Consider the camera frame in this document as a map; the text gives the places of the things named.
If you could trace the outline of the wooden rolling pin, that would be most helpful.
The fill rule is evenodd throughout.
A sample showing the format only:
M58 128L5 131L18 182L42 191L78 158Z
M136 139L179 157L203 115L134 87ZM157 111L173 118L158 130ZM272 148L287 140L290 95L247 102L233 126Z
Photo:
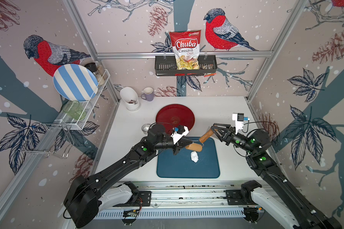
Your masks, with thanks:
M213 134L214 134L213 130L209 129L203 136L199 138L197 142L193 142L192 144L186 146L185 148L187 150L201 152L205 141L207 141Z

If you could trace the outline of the white dough piece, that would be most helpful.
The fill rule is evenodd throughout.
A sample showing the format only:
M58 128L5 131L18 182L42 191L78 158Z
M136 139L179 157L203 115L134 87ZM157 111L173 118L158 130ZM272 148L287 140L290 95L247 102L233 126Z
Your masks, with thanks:
M191 156L191 160L192 160L193 162L195 162L195 163L198 162L199 157L198 157L198 153L197 153L196 151L191 152L190 156Z

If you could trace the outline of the teal plastic tray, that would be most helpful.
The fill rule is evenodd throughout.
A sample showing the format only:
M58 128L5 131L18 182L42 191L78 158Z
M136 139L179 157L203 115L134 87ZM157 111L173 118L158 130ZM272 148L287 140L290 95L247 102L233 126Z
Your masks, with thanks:
M161 178L218 178L220 168L216 144L213 138L204 142L198 161L191 159L191 150L181 149L177 155L171 149L164 150L158 156L157 176Z

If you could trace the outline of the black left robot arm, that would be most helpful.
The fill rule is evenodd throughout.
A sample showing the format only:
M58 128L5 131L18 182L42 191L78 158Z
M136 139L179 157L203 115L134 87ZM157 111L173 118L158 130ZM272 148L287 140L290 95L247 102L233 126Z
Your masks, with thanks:
M82 228L91 222L99 212L102 194L121 178L151 161L157 156L158 150L172 149L177 154L192 143L193 141L184 137L174 141L172 136L165 133L163 125L155 124L148 130L147 136L122 159L88 178L78 176L64 200L64 206L75 226Z

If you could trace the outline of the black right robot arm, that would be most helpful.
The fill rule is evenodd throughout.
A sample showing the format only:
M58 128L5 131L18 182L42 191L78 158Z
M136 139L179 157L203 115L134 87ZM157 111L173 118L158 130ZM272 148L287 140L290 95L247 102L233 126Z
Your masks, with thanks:
M286 229L340 229L340 222L325 216L311 204L286 178L277 163L267 154L271 146L268 133L256 129L250 136L240 134L235 127L213 124L204 138L212 135L224 142L244 150L249 167L276 192L281 199L274 199L255 180L241 185L241 195L245 202L254 202L264 208Z

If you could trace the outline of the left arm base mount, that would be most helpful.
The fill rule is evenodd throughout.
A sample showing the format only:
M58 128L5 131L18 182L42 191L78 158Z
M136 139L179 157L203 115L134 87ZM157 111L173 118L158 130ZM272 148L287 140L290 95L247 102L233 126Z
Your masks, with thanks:
M119 203L114 205L114 207L134 207L137 204L149 207L151 205L151 191L140 191L132 182L125 182L123 185L126 185L131 190L131 197L127 202Z

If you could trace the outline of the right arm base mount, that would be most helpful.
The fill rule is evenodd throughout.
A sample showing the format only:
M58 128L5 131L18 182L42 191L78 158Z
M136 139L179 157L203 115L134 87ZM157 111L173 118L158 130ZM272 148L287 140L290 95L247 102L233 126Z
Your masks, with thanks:
M229 206L249 206L249 205L257 205L251 197L248 196L246 191L242 191L241 189L228 189L225 190L227 203Z

